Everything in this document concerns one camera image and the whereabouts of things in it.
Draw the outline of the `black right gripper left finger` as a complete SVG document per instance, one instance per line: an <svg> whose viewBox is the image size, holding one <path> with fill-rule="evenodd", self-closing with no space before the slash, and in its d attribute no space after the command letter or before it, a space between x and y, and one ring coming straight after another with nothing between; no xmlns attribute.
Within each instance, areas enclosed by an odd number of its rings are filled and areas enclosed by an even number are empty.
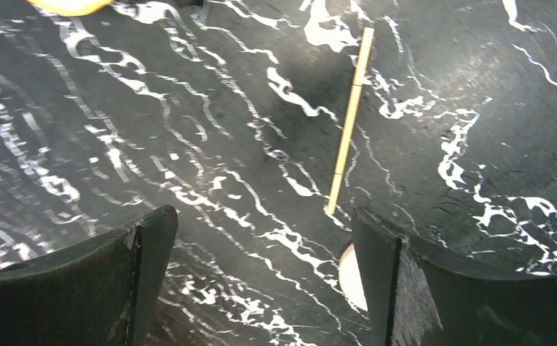
<svg viewBox="0 0 557 346"><path fill-rule="evenodd" d="M163 205L0 270L0 345L142 345L178 228Z"/></svg>

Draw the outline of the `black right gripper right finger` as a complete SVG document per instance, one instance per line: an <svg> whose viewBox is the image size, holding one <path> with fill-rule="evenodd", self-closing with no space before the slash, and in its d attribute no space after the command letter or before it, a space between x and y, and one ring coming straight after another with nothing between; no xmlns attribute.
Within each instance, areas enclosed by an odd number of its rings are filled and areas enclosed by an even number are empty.
<svg viewBox="0 0 557 346"><path fill-rule="evenodd" d="M373 345L557 345L557 275L502 270L368 208L352 236Z"/></svg>

